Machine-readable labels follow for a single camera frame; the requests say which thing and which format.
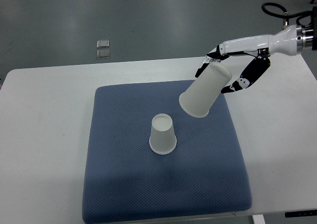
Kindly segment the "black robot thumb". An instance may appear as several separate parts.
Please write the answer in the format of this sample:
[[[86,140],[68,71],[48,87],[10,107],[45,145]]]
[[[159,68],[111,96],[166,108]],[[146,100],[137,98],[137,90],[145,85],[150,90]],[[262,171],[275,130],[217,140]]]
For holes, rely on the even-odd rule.
[[[221,93],[232,93],[252,86],[270,67],[270,60],[268,57],[255,57],[242,71],[240,77],[231,85],[225,86]]]

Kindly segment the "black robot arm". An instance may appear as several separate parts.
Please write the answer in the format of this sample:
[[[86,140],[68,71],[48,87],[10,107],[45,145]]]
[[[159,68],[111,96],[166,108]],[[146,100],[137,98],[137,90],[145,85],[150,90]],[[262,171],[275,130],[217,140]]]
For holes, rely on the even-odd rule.
[[[257,35],[225,41],[211,50],[197,70],[198,78],[207,66],[221,62],[230,56],[249,55],[253,60],[231,85],[222,88],[221,93],[231,93],[252,86],[270,67],[269,57],[275,53],[287,56],[301,54],[304,49],[317,49],[317,7],[312,10],[289,14],[285,7],[274,3],[262,4],[264,13],[281,18],[283,30],[275,35]]]

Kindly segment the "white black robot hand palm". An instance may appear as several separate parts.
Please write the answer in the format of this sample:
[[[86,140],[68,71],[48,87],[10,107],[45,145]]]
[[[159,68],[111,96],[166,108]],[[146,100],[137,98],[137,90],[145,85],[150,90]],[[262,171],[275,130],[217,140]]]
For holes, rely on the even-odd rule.
[[[221,56],[238,53],[253,53],[267,49],[269,55],[280,53],[297,55],[297,27],[289,26],[275,35],[257,35],[225,41],[219,45]]]

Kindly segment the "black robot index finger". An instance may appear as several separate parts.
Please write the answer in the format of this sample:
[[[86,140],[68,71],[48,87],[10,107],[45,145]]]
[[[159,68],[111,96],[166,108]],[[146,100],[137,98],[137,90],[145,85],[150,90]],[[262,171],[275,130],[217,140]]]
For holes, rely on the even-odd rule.
[[[207,66],[215,61],[215,62],[220,62],[223,61],[227,58],[229,58],[229,55],[223,51],[224,47],[223,45],[218,45],[216,46],[213,50],[211,50],[208,54],[206,54],[206,57],[204,61],[201,64],[201,67],[198,68],[195,77],[198,78],[203,71],[207,68]]]

